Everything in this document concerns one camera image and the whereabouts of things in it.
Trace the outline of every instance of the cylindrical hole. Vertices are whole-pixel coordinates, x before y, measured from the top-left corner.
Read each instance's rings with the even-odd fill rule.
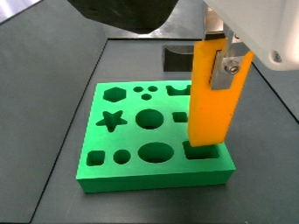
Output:
[[[147,143],[138,151],[138,156],[147,163],[163,163],[174,156],[174,148],[166,143]]]
[[[150,88],[148,88],[148,91],[151,91],[151,92],[155,92],[158,90],[158,87],[155,87],[155,86],[151,86]]]
[[[135,90],[138,93],[140,93],[140,92],[144,91],[144,89],[143,89],[142,87],[135,87],[134,90]]]
[[[148,100],[152,99],[152,96],[150,94],[143,94],[142,95],[142,99],[146,100],[146,101],[148,101]]]
[[[114,159],[115,162],[120,165],[126,164],[131,158],[131,154],[127,150],[119,150],[115,153]]]
[[[135,122],[143,129],[155,130],[163,125],[164,116],[158,110],[146,109],[136,114]]]

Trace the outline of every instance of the screw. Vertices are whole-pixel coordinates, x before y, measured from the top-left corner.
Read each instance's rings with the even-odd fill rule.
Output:
[[[239,63],[231,59],[224,63],[224,70],[230,74],[236,74],[239,72]]]
[[[274,51],[274,60],[275,62],[282,62],[280,54],[276,51]]]

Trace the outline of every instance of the gray wall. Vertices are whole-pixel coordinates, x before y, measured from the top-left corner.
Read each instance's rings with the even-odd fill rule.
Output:
[[[0,26],[0,222],[34,216],[106,43],[62,0]]]

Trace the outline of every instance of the metal bracket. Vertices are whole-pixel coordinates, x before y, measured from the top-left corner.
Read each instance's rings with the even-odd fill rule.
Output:
[[[210,87],[212,90],[230,89],[247,52],[248,47],[242,42],[234,31],[228,31],[227,44],[223,50],[216,53],[210,80]]]
[[[210,6],[203,2],[203,15],[204,15],[204,39],[224,39],[224,24]]]

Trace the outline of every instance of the hexagon hole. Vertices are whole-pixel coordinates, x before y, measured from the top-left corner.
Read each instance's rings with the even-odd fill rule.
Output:
[[[127,98],[127,91],[120,87],[112,87],[104,91],[103,99],[110,102],[120,102]]]

